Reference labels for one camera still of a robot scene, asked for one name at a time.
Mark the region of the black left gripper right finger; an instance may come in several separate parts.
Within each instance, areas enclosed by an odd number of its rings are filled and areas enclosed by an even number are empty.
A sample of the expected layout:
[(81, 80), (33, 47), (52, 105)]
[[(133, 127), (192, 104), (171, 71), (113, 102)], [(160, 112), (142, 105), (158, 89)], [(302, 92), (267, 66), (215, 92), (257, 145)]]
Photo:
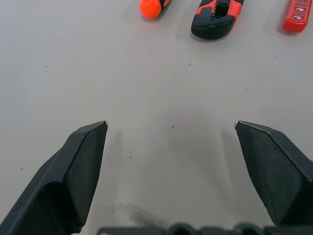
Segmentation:
[(313, 225), (313, 161), (282, 132), (237, 121), (249, 177), (274, 225)]

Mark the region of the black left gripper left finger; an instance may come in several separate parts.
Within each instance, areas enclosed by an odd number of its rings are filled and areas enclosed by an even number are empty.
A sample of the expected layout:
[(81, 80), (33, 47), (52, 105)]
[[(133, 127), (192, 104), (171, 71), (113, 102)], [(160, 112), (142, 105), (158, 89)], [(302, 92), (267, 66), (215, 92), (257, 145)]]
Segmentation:
[(0, 224), (0, 235), (72, 235), (86, 224), (108, 124), (74, 131), (36, 172)]

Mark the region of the orange voltage tester pen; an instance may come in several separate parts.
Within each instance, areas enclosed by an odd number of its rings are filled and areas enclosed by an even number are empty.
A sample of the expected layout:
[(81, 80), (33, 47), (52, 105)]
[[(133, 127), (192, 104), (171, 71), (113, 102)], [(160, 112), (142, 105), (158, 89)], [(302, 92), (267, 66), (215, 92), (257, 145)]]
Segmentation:
[(292, 33), (302, 32), (309, 21), (313, 0), (290, 0), (282, 29)]

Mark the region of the orange and black utility knife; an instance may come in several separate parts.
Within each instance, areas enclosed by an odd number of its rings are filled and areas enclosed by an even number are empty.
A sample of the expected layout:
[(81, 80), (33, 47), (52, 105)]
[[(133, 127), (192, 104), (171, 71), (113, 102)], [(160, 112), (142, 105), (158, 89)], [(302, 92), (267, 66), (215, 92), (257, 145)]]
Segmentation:
[(192, 21), (191, 32), (205, 40), (226, 36), (233, 28), (244, 0), (202, 0)]

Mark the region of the orange and black screwdriver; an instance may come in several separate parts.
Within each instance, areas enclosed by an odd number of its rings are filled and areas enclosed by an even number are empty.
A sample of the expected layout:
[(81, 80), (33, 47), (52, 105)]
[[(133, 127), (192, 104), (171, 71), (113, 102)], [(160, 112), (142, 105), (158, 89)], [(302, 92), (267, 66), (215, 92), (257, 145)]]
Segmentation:
[(140, 0), (139, 10), (148, 19), (157, 18), (171, 0)]

